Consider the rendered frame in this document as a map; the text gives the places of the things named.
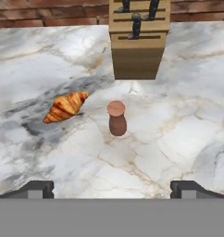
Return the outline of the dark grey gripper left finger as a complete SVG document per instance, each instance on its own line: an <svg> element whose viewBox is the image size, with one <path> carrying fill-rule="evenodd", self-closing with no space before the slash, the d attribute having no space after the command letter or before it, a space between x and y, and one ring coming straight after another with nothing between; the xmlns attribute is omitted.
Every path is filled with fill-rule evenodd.
<svg viewBox="0 0 224 237"><path fill-rule="evenodd" d="M0 199L53 199L54 188L53 181L29 181L15 191L0 194Z"/></svg>

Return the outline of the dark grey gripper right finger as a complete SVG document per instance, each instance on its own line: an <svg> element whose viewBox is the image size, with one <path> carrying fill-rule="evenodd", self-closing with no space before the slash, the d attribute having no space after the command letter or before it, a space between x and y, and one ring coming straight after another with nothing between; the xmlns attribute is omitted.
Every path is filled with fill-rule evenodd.
<svg viewBox="0 0 224 237"><path fill-rule="evenodd" d="M171 199L206 199L221 198L224 194L209 191L196 181L172 181L170 183Z"/></svg>

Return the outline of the golden croissant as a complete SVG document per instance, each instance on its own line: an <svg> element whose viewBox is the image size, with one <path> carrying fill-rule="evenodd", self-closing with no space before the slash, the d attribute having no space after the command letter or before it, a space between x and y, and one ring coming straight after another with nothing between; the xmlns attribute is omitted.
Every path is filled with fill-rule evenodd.
<svg viewBox="0 0 224 237"><path fill-rule="evenodd" d="M78 91L60 95L54 100L43 122L49 124L74 117L80 111L88 96L88 91Z"/></svg>

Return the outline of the brown wooden shaker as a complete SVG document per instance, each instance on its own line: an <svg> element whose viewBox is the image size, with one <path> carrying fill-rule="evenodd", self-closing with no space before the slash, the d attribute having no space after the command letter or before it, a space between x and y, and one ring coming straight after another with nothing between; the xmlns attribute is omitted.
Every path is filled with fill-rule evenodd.
<svg viewBox="0 0 224 237"><path fill-rule="evenodd" d="M115 136L122 136L127 130L127 121L125 119L125 106L121 101L111 101L107 105L109 114L109 130Z"/></svg>

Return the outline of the wooden knife block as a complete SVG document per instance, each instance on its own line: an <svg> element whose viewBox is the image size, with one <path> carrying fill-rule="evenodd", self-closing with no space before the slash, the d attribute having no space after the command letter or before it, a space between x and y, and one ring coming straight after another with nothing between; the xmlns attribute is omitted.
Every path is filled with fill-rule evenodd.
<svg viewBox="0 0 224 237"><path fill-rule="evenodd" d="M122 0L109 0L109 35L116 80L154 80L158 72L170 23L170 0L159 0L154 20L144 20L151 0L130 0L130 11L118 13ZM131 15L142 18L139 38L129 40Z"/></svg>

